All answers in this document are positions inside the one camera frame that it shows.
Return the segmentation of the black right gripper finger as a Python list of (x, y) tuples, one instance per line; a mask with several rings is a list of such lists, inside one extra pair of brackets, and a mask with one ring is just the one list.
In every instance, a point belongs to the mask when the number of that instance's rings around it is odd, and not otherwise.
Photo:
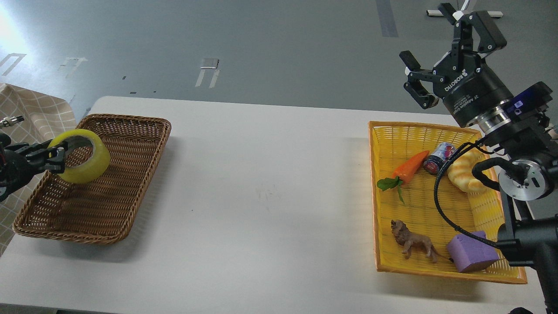
[(434, 92), (427, 91), (422, 83), (444, 83), (445, 77), (436, 74), (435, 70), (422, 69), (420, 63), (410, 51), (400, 52), (399, 58), (406, 66), (407, 80), (403, 84), (405, 91), (418, 103), (421, 109), (435, 107), (440, 101), (439, 96), (435, 95)]
[(439, 4), (438, 9), (453, 26), (451, 48), (440, 61), (465, 60), (466, 57), (484, 61), (507, 46), (506, 38), (488, 11), (455, 10), (450, 3)]

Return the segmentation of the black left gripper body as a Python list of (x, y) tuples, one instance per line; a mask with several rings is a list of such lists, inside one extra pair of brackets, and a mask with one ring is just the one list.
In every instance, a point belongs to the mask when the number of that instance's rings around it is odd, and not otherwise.
[(33, 178), (33, 169), (25, 157), (10, 150), (4, 151), (3, 156), (5, 164), (1, 167), (1, 201), (28, 185)]

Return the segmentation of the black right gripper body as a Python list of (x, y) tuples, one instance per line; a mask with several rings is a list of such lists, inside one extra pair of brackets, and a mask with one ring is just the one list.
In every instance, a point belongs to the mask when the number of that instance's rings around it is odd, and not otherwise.
[(444, 82), (433, 84), (434, 95), (442, 99), (460, 127), (472, 124), (478, 116), (514, 97), (486, 60), (476, 53), (465, 53), (459, 68), (447, 52), (433, 70), (444, 77)]

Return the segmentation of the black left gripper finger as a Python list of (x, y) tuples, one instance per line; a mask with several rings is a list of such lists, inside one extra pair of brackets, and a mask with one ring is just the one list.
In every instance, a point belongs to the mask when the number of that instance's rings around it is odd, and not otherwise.
[(26, 160), (34, 174), (44, 173), (45, 171), (62, 174), (65, 171), (65, 155), (56, 155), (54, 157), (26, 155)]
[(52, 147), (50, 142), (29, 144), (26, 142), (14, 143), (9, 145), (9, 151), (13, 151), (25, 158), (54, 158), (64, 155), (68, 151), (68, 143), (61, 142)]

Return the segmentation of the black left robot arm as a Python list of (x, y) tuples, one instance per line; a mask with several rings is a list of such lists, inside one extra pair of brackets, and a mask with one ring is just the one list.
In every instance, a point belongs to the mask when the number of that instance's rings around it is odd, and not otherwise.
[(0, 145), (0, 200), (28, 185), (38, 174), (50, 171), (61, 174), (65, 170), (68, 142), (63, 140), (53, 147), (52, 140), (43, 143), (12, 143), (11, 137), (1, 133)]

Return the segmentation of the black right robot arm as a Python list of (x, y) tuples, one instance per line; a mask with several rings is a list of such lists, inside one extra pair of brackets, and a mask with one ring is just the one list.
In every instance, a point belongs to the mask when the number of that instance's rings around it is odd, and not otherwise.
[[(528, 201), (557, 191), (557, 141), (545, 115), (552, 90), (543, 82), (513, 96), (486, 64), (486, 57), (504, 48), (506, 39), (486, 11), (455, 10), (450, 3), (438, 9), (453, 27), (451, 49), (430, 70), (422, 69), (410, 51), (399, 57), (406, 65), (406, 91), (423, 108), (438, 101), (460, 127), (477, 125), (484, 136), (466, 142), (441, 168), (434, 183), (434, 202), (440, 216), (456, 231), (490, 245), (510, 266), (536, 270), (546, 312), (557, 312), (557, 217), (534, 219)], [(484, 186), (498, 191), (504, 224), (497, 241), (480, 239), (452, 222), (438, 200), (445, 171), (471, 149), (494, 147), (504, 157), (491, 157), (472, 168)]]

